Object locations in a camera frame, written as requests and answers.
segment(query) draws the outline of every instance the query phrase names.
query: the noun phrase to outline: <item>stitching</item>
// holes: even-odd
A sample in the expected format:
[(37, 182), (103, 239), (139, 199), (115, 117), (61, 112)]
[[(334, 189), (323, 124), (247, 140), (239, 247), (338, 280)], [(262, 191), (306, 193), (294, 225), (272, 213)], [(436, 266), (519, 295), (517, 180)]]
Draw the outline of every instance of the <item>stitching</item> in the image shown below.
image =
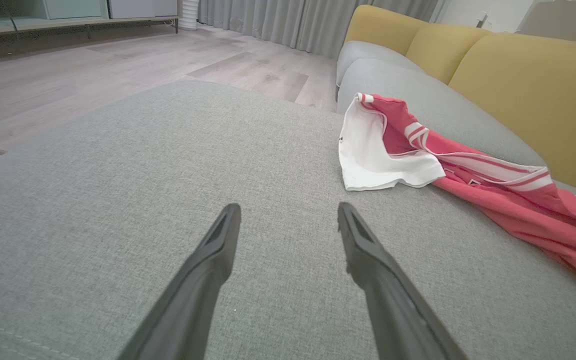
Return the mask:
[[(40, 344), (39, 342), (32, 341), (32, 340), (30, 340), (30, 339), (28, 339), (28, 338), (26, 338), (26, 337), (17, 335), (16, 333), (14, 333), (14, 332), (12, 332), (12, 331), (6, 331), (6, 330), (5, 330), (4, 328), (2, 328), (2, 327), (0, 327), (0, 332), (5, 333), (5, 334), (7, 334), (7, 335), (12, 335), (12, 336), (14, 336), (14, 337), (16, 337), (16, 338), (18, 338), (18, 339), (21, 339), (21, 340), (27, 342), (27, 343), (30, 343), (30, 344), (32, 344), (32, 345), (34, 345), (34, 346), (37, 346), (37, 347), (40, 347), (41, 349), (50, 351), (51, 353), (56, 353), (56, 354), (63, 355), (63, 356), (65, 356), (65, 357), (69, 358), (70, 360), (80, 360), (78, 357), (71, 356), (71, 355), (69, 355), (68, 353), (61, 352), (61, 351), (55, 350), (55, 349), (53, 349), (53, 348), (50, 348), (50, 347), (48, 347), (48, 346), (45, 346), (45, 345), (43, 345), (43, 344)], [(11, 349), (11, 348), (9, 348), (9, 347), (6, 346), (6, 345), (0, 344), (0, 346), (3, 347), (4, 349), (7, 349), (8, 351), (12, 351), (12, 353), (17, 353), (17, 352), (18, 352), (17, 350)], [(26, 358), (31, 359), (31, 360), (36, 360), (36, 357), (29, 357), (29, 356), (27, 356), (27, 355), (22, 355), (22, 356), (25, 356)]]
[(28, 359), (28, 360), (37, 360), (37, 358), (34, 357), (34, 356), (28, 356), (28, 355), (26, 355), (25, 353), (23, 353), (23, 352), (21, 352), (21, 351), (17, 351), (16, 349), (10, 348), (10, 347), (8, 347), (8, 346), (6, 346), (6, 345), (4, 345), (4, 344), (0, 344), (0, 347), (3, 348), (3, 349), (6, 349), (7, 351), (10, 351), (10, 353), (18, 354), (19, 356), (22, 356), (22, 357), (24, 357), (24, 358), (26, 358), (26, 359)]

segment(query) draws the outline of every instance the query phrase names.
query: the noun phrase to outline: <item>light green cabinet door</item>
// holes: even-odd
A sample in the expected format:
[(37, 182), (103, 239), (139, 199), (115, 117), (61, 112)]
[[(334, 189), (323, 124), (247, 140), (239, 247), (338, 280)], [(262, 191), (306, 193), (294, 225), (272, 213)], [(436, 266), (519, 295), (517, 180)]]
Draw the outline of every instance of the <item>light green cabinet door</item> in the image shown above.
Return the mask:
[(51, 19), (101, 16), (102, 0), (45, 0)]

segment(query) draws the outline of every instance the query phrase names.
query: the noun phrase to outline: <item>red fabric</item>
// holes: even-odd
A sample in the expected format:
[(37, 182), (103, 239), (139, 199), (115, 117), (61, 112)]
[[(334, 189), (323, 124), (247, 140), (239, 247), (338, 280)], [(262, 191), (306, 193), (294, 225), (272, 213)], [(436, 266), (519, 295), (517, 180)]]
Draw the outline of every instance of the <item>red fabric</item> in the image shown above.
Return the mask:
[[(387, 118), (388, 123), (383, 135), (387, 152), (398, 154), (422, 149), (420, 139), (414, 139), (413, 145), (409, 142), (409, 138), (414, 137), (420, 129), (405, 135), (407, 126), (418, 122), (413, 114), (408, 112), (406, 102), (379, 95), (373, 95), (373, 98), (366, 107), (382, 112)], [(576, 271), (574, 194), (558, 189), (552, 182), (530, 191), (513, 189), (522, 183), (500, 186), (487, 182), (481, 178), (487, 174), (456, 166), (447, 161), (448, 156), (441, 156), (449, 153), (484, 153), (446, 139), (432, 130), (428, 132), (425, 141), (425, 148), (438, 155), (437, 158), (446, 170), (446, 177), (435, 180), (435, 186), (473, 203), (514, 237), (540, 247), (551, 258)]]

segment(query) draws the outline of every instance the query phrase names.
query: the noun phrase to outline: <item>wall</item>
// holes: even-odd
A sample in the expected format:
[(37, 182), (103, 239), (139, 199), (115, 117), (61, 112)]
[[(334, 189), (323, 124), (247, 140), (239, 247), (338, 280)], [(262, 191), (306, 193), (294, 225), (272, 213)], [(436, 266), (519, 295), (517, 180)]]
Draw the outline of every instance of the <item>wall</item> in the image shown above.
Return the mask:
[(526, 35), (576, 41), (576, 1), (535, 4), (519, 30)]
[(481, 12), (487, 12), (484, 29), (516, 32), (533, 0), (447, 0), (439, 23), (475, 27)]

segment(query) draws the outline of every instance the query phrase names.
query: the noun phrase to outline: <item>gray seat cushion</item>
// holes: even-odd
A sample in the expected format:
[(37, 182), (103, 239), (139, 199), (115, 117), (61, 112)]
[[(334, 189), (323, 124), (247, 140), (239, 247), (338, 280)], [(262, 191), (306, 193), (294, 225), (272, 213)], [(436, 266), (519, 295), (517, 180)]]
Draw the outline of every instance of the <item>gray seat cushion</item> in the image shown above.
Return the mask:
[(0, 157), (0, 360), (115, 358), (224, 205), (206, 359), (375, 359), (355, 205), (471, 359), (576, 359), (576, 275), (441, 189), (347, 192), (341, 116), (178, 82)]
[(336, 60), (336, 86), (341, 86), (346, 70), (359, 59), (383, 60), (400, 68), (426, 73), (417, 64), (395, 50), (374, 43), (354, 40), (343, 44), (339, 52), (339, 57)]
[(355, 94), (406, 101), (419, 122), (442, 136), (492, 157), (544, 166), (537, 153), (502, 123), (448, 85), (425, 73), (375, 59), (356, 60), (339, 88), (337, 112), (344, 114)]

